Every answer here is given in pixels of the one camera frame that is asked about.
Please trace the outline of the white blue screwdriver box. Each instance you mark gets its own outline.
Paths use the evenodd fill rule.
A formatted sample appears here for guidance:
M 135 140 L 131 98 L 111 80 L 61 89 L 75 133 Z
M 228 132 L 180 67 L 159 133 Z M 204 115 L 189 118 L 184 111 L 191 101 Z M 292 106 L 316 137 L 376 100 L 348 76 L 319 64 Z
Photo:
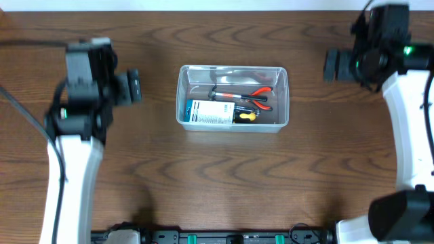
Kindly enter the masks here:
M 184 122 L 206 124 L 231 124 L 235 115 L 234 102 L 188 100 Z

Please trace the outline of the red handled pliers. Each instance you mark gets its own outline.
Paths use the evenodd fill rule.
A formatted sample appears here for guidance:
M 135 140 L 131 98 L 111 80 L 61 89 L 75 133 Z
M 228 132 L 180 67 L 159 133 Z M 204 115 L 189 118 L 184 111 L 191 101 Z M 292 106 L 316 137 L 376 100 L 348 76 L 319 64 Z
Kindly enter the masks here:
M 268 98 L 266 96 L 263 96 L 264 93 L 271 92 L 272 90 L 272 87 L 261 87 L 260 89 L 257 89 L 248 96 L 248 102 L 251 102 L 260 110 L 272 111 L 273 108 L 271 106 L 264 104 L 264 102 L 268 101 Z

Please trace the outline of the stubby yellow black screwdriver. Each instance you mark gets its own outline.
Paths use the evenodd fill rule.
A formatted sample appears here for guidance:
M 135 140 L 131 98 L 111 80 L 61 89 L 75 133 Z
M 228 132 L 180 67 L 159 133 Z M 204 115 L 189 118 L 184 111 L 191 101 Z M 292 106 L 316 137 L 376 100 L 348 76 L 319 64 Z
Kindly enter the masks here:
M 251 123 L 255 121 L 258 115 L 253 110 L 252 107 L 235 106 L 233 123 Z

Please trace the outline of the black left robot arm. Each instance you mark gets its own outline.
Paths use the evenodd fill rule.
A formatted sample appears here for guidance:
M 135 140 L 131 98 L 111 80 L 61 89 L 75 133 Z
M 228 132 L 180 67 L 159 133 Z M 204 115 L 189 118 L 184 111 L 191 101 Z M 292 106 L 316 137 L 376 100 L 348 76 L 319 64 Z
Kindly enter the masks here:
M 116 106 L 140 102 L 136 69 L 115 74 L 110 39 L 66 47 L 66 77 L 45 114 L 49 180 L 40 243 L 90 243 L 96 176 Z

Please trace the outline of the small black orange hammer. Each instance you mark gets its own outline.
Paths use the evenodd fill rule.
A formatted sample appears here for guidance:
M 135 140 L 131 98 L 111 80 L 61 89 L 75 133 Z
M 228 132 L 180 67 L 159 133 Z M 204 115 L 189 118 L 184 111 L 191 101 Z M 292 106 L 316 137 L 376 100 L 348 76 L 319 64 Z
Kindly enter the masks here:
M 208 98 L 210 100 L 215 100 L 217 97 L 219 98 L 236 98 L 240 100 L 248 100 L 249 94 L 231 94 L 231 93 L 224 93 L 224 92 L 217 92 L 216 91 L 217 85 L 213 86 L 213 88 L 208 93 Z

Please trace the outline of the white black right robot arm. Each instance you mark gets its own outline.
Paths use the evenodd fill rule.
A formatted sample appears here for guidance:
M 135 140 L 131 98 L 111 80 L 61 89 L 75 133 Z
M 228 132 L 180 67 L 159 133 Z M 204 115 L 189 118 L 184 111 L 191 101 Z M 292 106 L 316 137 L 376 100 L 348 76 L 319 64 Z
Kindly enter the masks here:
M 334 242 L 433 242 L 433 46 L 331 49 L 323 73 L 326 81 L 378 86 L 397 155 L 397 191 L 373 200 L 366 215 L 337 222 Z

